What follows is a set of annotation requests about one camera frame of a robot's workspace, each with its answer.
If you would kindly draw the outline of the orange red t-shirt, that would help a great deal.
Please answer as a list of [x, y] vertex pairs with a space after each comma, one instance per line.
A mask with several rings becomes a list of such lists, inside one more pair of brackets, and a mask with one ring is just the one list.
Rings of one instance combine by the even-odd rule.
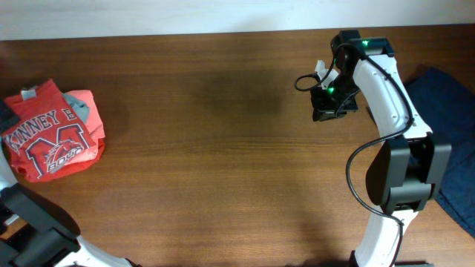
[[50, 182], [91, 167], [94, 159], [74, 163], [96, 145], [85, 123], [49, 79], [34, 96], [9, 96], [4, 103], [19, 121], [1, 138], [10, 152], [10, 165], [29, 182]]

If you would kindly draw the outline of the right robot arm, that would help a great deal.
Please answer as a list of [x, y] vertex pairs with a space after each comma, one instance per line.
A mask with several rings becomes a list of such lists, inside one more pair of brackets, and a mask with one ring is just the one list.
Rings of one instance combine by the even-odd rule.
[[[349, 266], [395, 266], [403, 236], [427, 202], [436, 198], [451, 154], [451, 144], [423, 120], [404, 89], [393, 48], [386, 38], [363, 39], [342, 30], [330, 42], [332, 63], [319, 61], [309, 88], [316, 122], [357, 111], [356, 95], [367, 100], [378, 139], [352, 152], [345, 166], [351, 194], [370, 212], [362, 241]], [[370, 202], [356, 193], [350, 178], [353, 160], [379, 145], [366, 173]]]

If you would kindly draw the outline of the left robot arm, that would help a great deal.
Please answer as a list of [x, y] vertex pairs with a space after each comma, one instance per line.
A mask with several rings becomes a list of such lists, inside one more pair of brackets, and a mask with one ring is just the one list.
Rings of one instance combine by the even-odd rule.
[[2, 266], [127, 266], [80, 236], [79, 226], [63, 208], [18, 183], [1, 155], [1, 233], [12, 221], [26, 225], [1, 240]]

